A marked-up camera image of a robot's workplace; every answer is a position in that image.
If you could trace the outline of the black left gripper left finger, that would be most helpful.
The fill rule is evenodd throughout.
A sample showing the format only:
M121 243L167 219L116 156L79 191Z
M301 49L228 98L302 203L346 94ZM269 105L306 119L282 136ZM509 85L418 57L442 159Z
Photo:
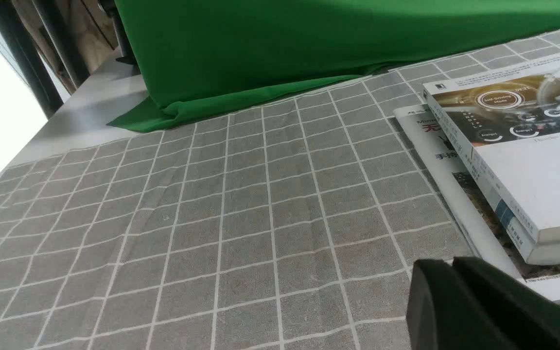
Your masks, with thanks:
M515 350L443 261L415 261L406 311L412 350Z

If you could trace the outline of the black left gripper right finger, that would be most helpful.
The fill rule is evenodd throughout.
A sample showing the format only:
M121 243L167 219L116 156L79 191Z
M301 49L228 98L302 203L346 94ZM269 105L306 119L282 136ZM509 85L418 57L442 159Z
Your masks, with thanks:
M520 350L560 350L560 305L482 259L457 257L453 269Z

